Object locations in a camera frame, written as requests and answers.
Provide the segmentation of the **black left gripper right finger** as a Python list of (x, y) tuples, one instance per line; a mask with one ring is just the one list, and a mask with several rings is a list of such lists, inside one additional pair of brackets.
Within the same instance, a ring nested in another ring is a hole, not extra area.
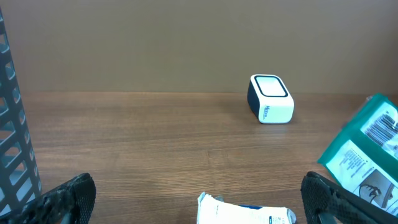
[(301, 184), (308, 224), (395, 224), (397, 217), (310, 171)]

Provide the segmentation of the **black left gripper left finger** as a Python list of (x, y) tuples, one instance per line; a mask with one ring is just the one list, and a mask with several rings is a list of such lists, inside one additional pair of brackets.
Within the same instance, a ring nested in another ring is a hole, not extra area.
[(2, 215), (1, 224), (88, 224), (95, 199), (95, 182), (89, 173), (82, 173)]

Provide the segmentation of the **white plastic packet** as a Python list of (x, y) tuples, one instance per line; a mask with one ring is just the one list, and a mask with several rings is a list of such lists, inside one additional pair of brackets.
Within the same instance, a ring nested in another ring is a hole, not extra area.
[(295, 213), (286, 207), (234, 205), (206, 192), (197, 200), (197, 224), (294, 224), (297, 221)]

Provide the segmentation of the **green glove package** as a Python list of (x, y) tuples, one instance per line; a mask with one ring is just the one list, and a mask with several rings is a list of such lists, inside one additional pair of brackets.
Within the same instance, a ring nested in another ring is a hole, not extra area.
[(347, 191), (397, 215), (397, 106), (376, 94), (319, 158)]

